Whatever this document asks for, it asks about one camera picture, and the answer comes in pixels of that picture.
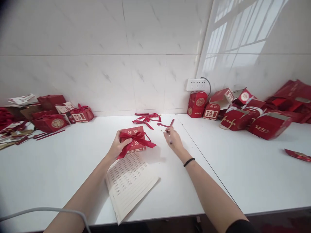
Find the power cord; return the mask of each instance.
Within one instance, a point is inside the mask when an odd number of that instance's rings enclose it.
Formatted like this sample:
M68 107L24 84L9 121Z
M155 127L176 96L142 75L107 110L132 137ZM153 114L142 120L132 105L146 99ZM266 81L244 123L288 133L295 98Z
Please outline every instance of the power cord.
M207 94L207 95L210 95L210 93L211 93L211 91L212 91L212 87L211 87L210 81L208 81L207 78L204 78L204 77L201 77L201 78L205 79L205 80L208 82L208 84L210 85L210 92Z
M5 217L1 217L0 218L0 222L3 222L5 220L8 220L10 218L14 218L14 217L17 217L17 216L20 216L20 215L23 215L23 214L27 214L27 213L30 213L30 212L36 212L36 211L55 211L55 212L66 212L66 213L78 214L83 219L83 222L84 222L84 225L85 225L85 228L86 228L87 232L91 233L91 230L90 230L90 228L88 226L88 223L87 223L85 215L82 212L80 212L80 211L70 210L70 209L61 209L61 208L53 208L53 207L32 208L32 209L23 210L21 212L17 212L15 214L11 214L11 215L8 215L8 216L5 216Z

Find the white table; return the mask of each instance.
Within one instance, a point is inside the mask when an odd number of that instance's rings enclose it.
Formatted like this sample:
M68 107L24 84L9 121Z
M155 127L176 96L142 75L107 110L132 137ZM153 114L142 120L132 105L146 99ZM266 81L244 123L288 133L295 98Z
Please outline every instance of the white table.
M224 189L174 114L162 115L180 134L185 148ZM92 122L71 125L65 132L0 151L0 214L34 207L62 208L108 152L116 131L132 128L137 116L97 117ZM163 126L143 125L154 149L140 154L161 177L161 181L127 216L125 222L197 215L204 213L193 184L182 163L166 144ZM116 218L105 186L98 203L98 217L91 224L113 224ZM39 231L53 220L55 212L36 212L2 223L10 232Z
M177 116L244 214L311 206L311 163L284 151L311 155L310 124L292 123L266 141L245 130L223 130L220 121Z

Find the marble wall tile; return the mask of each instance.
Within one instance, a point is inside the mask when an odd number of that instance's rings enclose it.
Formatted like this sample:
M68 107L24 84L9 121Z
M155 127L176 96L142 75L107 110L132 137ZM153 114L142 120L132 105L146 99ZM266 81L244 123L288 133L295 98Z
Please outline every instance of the marble wall tile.
M206 55L201 76L207 78L211 83L210 96L216 91L226 88L225 83L235 57L236 54Z
M214 1L207 54L311 53L309 0Z
M195 78L200 55L167 55L164 108L187 108L186 80Z
M130 54L166 54L167 0L123 1Z
M136 109L163 109L166 55L130 55Z
M199 54L213 1L170 0L167 54Z
M258 99L265 100L289 79L311 85L311 55L238 54L225 87L243 86Z
M93 111L135 110L128 55L0 56L0 76L0 105L28 93L64 94Z
M128 54L122 0L11 1L1 55Z

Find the dark floor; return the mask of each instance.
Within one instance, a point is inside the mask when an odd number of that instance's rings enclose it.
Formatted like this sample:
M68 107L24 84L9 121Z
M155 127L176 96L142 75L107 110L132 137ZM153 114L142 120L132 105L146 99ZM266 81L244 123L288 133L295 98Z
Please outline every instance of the dark floor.
M167 220L154 220L142 223L124 223L120 226L103 226L92 227L92 233L217 233L206 215L171 218ZM256 216L248 216L249 221L259 231L264 232L264 226L281 226L284 228L294 229L293 219L301 222L301 227L297 228L297 233L311 232L311 210L291 211L276 214L262 214Z

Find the person's left hand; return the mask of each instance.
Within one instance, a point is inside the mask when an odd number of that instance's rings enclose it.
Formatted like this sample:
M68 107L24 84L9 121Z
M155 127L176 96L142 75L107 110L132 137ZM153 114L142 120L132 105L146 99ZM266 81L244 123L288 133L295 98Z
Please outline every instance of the person's left hand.
M116 134L115 139L113 140L113 143L110 147L110 150L108 151L107 156L111 157L111 159L113 159L113 161L115 161L118 157L118 155L121 153L121 151L123 150L123 148L132 142L132 138L126 139L124 142L121 142L121 138L120 138L120 133L121 130L119 130Z

